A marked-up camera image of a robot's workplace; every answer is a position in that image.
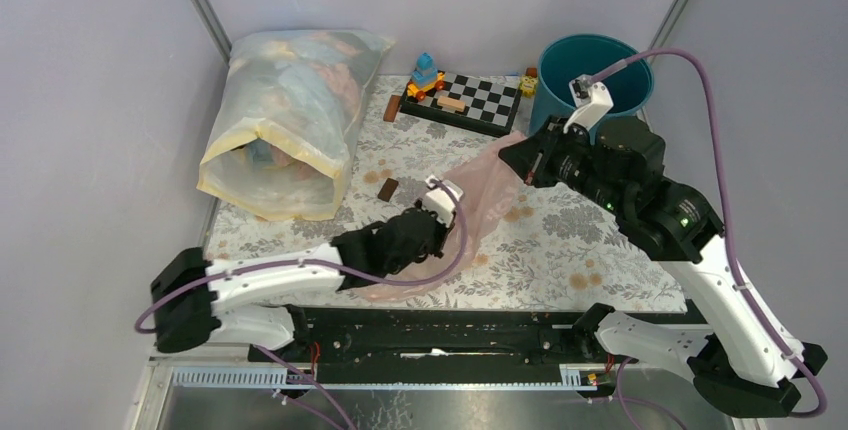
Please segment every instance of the teal bucket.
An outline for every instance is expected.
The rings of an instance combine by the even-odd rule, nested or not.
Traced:
[[[580,75],[593,75],[609,65],[636,55],[636,50],[603,35],[572,35],[552,43],[539,58],[539,87],[530,114],[530,135],[535,134],[548,116],[568,117],[574,112],[569,82]],[[604,80],[612,96],[613,107],[601,120],[636,113],[654,90],[654,74],[644,60]]]

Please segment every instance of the floral pattern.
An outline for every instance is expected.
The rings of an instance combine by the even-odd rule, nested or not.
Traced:
[[[488,78],[515,86],[517,77]],[[383,122],[386,103],[406,77],[380,76],[359,137],[353,177],[333,220],[268,222],[221,202],[206,253],[209,258],[283,254],[326,242],[339,233],[386,220],[409,207],[424,179],[473,158],[493,138],[398,114]],[[522,100],[514,129],[526,131],[532,102]],[[386,178],[400,185],[377,199]],[[595,302],[624,311],[682,312],[680,285],[627,242],[612,216],[562,185],[523,188],[477,257],[431,292],[400,302],[370,302],[351,291],[287,296],[308,306],[582,311]]]

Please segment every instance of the checkered board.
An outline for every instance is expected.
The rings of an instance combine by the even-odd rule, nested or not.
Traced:
[[[443,110],[436,101],[446,96],[465,102],[463,112]],[[408,96],[404,89],[400,111],[466,130],[502,137],[512,130],[521,92],[516,88],[485,82],[478,78],[445,73],[445,88],[430,90],[422,101]]]

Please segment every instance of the plastic bag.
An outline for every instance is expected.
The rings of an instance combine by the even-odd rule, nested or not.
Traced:
[[[268,220],[332,218],[390,46],[364,31],[237,41],[197,188]]]
[[[468,225],[468,243],[465,253],[453,272],[437,282],[417,287],[379,284],[359,288],[356,291],[372,301],[404,300],[427,293],[457,272],[468,268],[477,255],[480,241],[495,231],[503,216],[512,208],[512,202],[523,185],[515,172],[498,158],[498,151],[525,138],[518,132],[501,137],[484,148],[477,157],[448,170],[442,176],[443,179],[458,185],[464,192],[461,206]],[[439,274],[456,258],[459,252],[459,239],[459,222],[456,222],[445,242],[442,258],[430,257],[423,263],[413,263],[396,276],[390,275],[388,278],[410,281]]]

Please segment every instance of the brown block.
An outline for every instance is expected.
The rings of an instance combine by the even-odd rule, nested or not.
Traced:
[[[398,110],[400,110],[400,95],[392,95],[389,97],[389,104],[386,105],[386,113],[383,114],[383,121],[394,122]]]
[[[441,96],[436,103],[445,110],[450,110],[452,112],[462,112],[465,110],[465,102],[462,100],[457,100],[455,98]]]
[[[383,188],[380,189],[380,193],[377,194],[377,198],[384,202],[388,202],[392,199],[392,195],[395,194],[395,190],[397,190],[398,181],[393,178],[387,178],[386,183],[383,184]]]

